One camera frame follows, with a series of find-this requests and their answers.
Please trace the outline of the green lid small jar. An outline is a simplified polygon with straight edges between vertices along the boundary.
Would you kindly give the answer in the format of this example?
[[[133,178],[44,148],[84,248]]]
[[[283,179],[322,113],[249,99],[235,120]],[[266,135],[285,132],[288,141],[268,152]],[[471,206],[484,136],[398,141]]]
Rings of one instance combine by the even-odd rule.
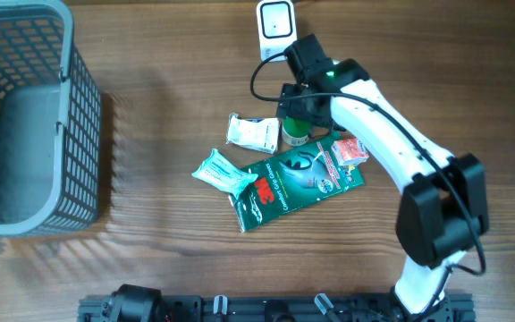
[[[298,147],[308,142],[311,123],[286,117],[283,120],[282,138],[292,147]]]

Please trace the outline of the red small snack packet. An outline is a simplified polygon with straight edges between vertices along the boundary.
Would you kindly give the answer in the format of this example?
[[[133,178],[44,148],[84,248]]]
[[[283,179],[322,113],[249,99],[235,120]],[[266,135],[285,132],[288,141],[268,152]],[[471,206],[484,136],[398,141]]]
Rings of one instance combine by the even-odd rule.
[[[339,166],[357,166],[369,158],[365,146],[357,138],[335,141],[332,151]]]

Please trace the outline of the white paper sachet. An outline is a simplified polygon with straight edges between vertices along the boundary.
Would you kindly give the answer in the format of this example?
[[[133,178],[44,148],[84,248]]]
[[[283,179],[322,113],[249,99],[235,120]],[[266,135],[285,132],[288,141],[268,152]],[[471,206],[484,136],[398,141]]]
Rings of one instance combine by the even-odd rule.
[[[231,113],[228,119],[226,143],[267,154],[278,149],[281,122],[277,118],[241,119]]]

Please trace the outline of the green 3M gloves packet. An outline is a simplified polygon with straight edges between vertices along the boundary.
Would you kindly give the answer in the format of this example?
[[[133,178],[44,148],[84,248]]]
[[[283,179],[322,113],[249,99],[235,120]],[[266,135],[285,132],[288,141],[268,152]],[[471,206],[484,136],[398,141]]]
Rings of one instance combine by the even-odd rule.
[[[332,145],[341,138],[335,131],[243,167],[257,179],[238,198],[231,198],[241,231],[245,233],[363,185],[360,170],[343,169],[334,156]]]

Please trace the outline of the teal white wipes packet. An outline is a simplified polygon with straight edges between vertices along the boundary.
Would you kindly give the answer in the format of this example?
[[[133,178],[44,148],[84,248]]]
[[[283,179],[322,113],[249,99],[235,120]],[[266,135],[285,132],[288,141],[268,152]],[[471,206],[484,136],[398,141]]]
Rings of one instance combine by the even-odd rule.
[[[216,148],[212,149],[210,156],[202,162],[192,176],[222,192],[233,195],[236,199],[258,179],[257,174],[238,169]]]

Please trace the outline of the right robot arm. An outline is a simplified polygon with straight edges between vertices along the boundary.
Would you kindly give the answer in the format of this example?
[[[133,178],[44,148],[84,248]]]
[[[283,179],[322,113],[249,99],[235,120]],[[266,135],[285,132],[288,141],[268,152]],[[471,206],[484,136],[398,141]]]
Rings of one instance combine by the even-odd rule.
[[[295,81],[283,86],[279,112],[350,132],[401,193],[395,232],[407,259],[392,289],[390,318],[461,319],[444,289],[455,270],[486,271],[480,237],[489,229],[489,215],[481,162],[433,143],[392,107],[357,61],[335,62],[315,35],[294,41],[280,55]]]

